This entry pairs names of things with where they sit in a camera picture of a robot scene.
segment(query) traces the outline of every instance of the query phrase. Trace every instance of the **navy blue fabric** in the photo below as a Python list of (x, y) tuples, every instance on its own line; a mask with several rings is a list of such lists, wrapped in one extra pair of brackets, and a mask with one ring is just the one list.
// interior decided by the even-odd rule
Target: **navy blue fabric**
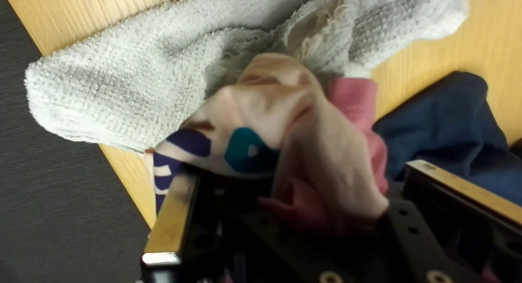
[(522, 159), (509, 151), (477, 75), (456, 72), (412, 97), (373, 129), (388, 146), (386, 174), (423, 159), (522, 206)]

